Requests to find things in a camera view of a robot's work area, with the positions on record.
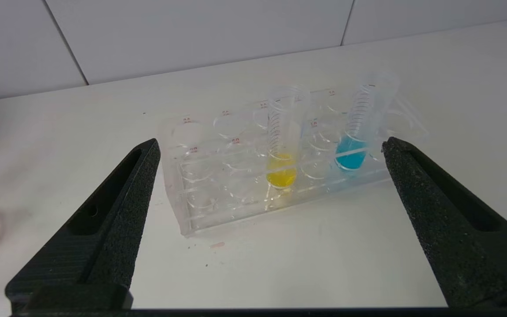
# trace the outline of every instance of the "graduated test tube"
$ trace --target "graduated test tube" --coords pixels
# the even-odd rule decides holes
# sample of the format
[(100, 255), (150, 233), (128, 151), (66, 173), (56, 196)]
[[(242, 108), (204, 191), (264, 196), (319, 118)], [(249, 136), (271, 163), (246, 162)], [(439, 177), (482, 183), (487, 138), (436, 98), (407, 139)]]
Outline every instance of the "graduated test tube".
[(298, 162), (310, 92), (300, 86), (283, 86), (270, 92), (268, 102), (267, 181), (282, 189), (296, 179), (294, 165)]
[(360, 84), (353, 98), (353, 106), (348, 111), (336, 154), (359, 149), (361, 151), (336, 157), (336, 164), (340, 169), (355, 171), (361, 167), (367, 155), (364, 149), (372, 146), (383, 114), (394, 99), (399, 85), (398, 77), (387, 72), (372, 72)]

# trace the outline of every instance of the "test tube with yellow liquid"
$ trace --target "test tube with yellow liquid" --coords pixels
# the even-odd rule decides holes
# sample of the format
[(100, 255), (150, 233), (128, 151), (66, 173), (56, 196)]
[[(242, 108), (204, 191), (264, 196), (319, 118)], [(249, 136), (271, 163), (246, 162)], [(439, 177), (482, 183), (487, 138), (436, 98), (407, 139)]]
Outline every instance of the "test tube with yellow liquid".
[(310, 92), (301, 86), (283, 86), (268, 97), (267, 181), (282, 189), (294, 183), (302, 124), (310, 107)]

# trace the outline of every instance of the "yellow liquid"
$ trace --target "yellow liquid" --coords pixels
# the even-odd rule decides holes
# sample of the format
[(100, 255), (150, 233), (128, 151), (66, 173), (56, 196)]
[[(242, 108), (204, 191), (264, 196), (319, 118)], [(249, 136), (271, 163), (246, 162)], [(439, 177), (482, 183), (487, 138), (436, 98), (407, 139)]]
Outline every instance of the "yellow liquid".
[[(294, 165), (294, 160), (290, 158), (289, 154), (278, 154), (276, 157), (269, 155), (267, 169), (279, 169), (286, 166)], [(275, 188), (286, 188), (294, 183), (296, 179), (296, 168), (284, 169), (276, 171), (275, 173), (267, 174), (267, 181)]]

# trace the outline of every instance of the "black foam pad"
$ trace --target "black foam pad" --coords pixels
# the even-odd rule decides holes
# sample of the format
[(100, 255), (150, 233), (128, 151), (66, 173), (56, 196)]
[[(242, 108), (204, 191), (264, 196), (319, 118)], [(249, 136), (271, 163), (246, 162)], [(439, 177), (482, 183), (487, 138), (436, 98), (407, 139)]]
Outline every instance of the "black foam pad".
[(447, 304), (507, 306), (507, 221), (412, 144), (382, 149)]

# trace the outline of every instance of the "blue liquid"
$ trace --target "blue liquid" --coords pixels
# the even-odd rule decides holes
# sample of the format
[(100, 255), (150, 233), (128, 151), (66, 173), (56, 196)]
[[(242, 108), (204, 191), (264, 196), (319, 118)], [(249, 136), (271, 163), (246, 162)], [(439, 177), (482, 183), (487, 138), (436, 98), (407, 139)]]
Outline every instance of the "blue liquid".
[[(345, 135), (340, 144), (338, 144), (338, 148), (336, 148), (336, 154), (357, 150), (358, 148), (364, 148), (366, 146), (366, 142)], [(357, 170), (363, 164), (366, 155), (367, 151), (361, 151), (354, 154), (336, 157), (336, 165), (338, 165), (338, 167), (342, 170)]]

